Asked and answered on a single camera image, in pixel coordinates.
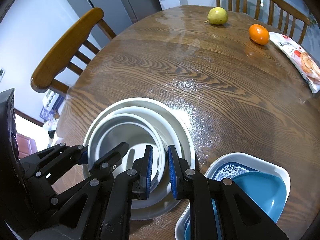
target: refrigerator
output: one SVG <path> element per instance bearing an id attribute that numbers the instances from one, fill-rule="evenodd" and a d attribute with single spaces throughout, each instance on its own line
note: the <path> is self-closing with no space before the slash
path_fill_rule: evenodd
<path id="1" fill-rule="evenodd" d="M 161 11 L 159 0 L 67 0 L 76 14 L 81 17 L 91 8 L 99 7 L 104 11 L 104 21 L 115 34 L 121 33 L 133 23 Z M 109 39 L 95 26 L 92 36 L 103 48 Z"/>

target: blue and white patterned dish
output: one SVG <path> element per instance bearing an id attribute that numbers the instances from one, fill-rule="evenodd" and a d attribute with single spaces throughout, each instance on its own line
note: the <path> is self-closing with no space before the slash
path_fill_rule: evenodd
<path id="1" fill-rule="evenodd" d="M 273 163 L 266 162 L 252 155 L 245 153 L 229 153 L 215 160 L 207 169 L 205 176 L 221 181 L 224 178 L 233 178 L 234 176 L 247 173 L 249 171 L 260 171 L 275 175 L 283 180 L 286 186 L 286 200 L 288 199 L 291 182 L 288 172 Z M 190 220 L 190 206 L 188 205 L 179 218 L 175 228 L 176 240 L 185 239 L 185 231 Z"/>
<path id="2" fill-rule="evenodd" d="M 257 170 L 236 162 L 230 162 L 230 163 L 225 163 L 221 165 L 217 169 L 217 171 L 214 173 L 212 178 L 214 180 L 221 181 L 224 178 L 231 179 L 234 176 L 246 173 L 248 171 L 257 171 Z"/>

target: pear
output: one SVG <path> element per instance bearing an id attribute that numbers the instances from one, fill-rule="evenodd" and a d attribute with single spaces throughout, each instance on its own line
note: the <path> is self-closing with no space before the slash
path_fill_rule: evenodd
<path id="1" fill-rule="evenodd" d="M 215 7 L 208 13 L 208 21 L 211 24 L 224 24 L 228 20 L 228 14 L 225 9 L 221 7 Z"/>

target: blue bowl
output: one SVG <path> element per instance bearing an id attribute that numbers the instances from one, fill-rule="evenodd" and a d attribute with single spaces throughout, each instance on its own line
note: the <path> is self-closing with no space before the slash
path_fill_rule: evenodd
<path id="1" fill-rule="evenodd" d="M 257 205 L 276 223 L 283 211 L 287 190 L 283 180 L 277 176 L 260 171 L 249 171 L 232 178 L 232 180 L 257 203 Z M 212 199 L 213 211 L 218 224 L 217 209 Z M 220 227 L 218 239 L 221 239 Z M 190 222 L 185 231 L 185 240 L 190 240 Z"/>

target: wood grain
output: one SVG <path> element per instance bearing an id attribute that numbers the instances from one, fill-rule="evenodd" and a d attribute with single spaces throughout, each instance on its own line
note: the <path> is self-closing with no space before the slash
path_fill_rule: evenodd
<path id="1" fill-rule="evenodd" d="M 282 28 L 282 21 L 283 21 L 283 9 L 280 9 L 280 16 L 279 16 L 279 22 L 278 22 L 278 30 L 280 30 L 280 31 Z"/>
<path id="2" fill-rule="evenodd" d="M 320 209 L 320 103 L 272 43 L 253 43 L 261 24 L 228 12 L 204 24 L 211 8 L 181 6 L 130 26 L 89 63 L 67 94 L 57 135 L 81 144 L 98 114 L 131 97 L 158 100 L 185 116 L 202 173 L 220 156 L 244 152 L 285 168 L 291 190 L 279 227 L 299 239 Z M 174 239 L 187 201 L 160 217 L 132 221 L 131 240 Z"/>
<path id="3" fill-rule="evenodd" d="M 99 50 L 87 40 L 92 28 L 97 24 L 109 39 L 116 36 L 104 22 L 103 17 L 104 13 L 102 9 L 97 7 L 93 8 L 66 31 L 33 72 L 30 80 L 30 85 L 33 90 L 44 93 L 48 89 L 51 89 L 62 96 L 66 95 L 69 87 L 56 80 L 55 77 L 66 67 L 76 74 L 82 72 L 78 66 L 70 62 L 73 56 L 78 57 L 86 64 L 90 63 L 91 60 L 78 51 L 82 45 L 86 46 L 94 54 L 99 52 Z"/>
<path id="4" fill-rule="evenodd" d="M 256 12 L 254 14 L 254 18 L 256 20 L 259 19 L 259 14 L 260 14 L 260 6 L 261 6 L 261 0 L 257 0 L 257 4 L 256 4 Z"/>
<path id="5" fill-rule="evenodd" d="M 296 25 L 296 19 L 293 17 L 292 19 L 292 24 L 291 24 L 291 29 L 290 29 L 290 34 L 289 34 L 289 37 L 292 38 L 293 36 L 293 32 L 294 32 L 294 27 Z"/>
<path id="6" fill-rule="evenodd" d="M 236 12 L 240 12 L 240 0 L 236 0 Z"/>
<path id="7" fill-rule="evenodd" d="M 305 16 L 302 12 L 298 11 L 296 8 L 294 8 L 292 5 L 287 3 L 284 0 L 270 0 L 270 7 L 269 7 L 269 16 L 268 16 L 268 24 L 272 25 L 273 22 L 273 7 L 274 4 L 278 5 L 279 8 L 281 9 L 280 11 L 280 18 L 279 18 L 279 23 L 278 23 L 278 29 L 281 30 L 282 27 L 282 19 L 283 19 L 283 11 L 287 12 L 287 16 L 285 19 L 285 25 L 284 25 L 284 34 L 287 34 L 288 31 L 288 25 L 289 25 L 289 16 L 292 15 L 293 18 L 301 20 L 304 22 L 303 29 L 299 38 L 298 43 L 301 45 L 304 36 L 306 35 L 306 30 L 307 30 L 307 25 L 310 25 L 310 20 L 307 16 Z M 294 28 L 290 30 L 290 35 L 293 36 L 293 31 Z"/>
<path id="8" fill-rule="evenodd" d="M 228 0 L 228 11 L 232 11 L 232 0 Z"/>
<path id="9" fill-rule="evenodd" d="M 247 13 L 248 0 L 243 0 L 243 9 L 242 12 Z"/>

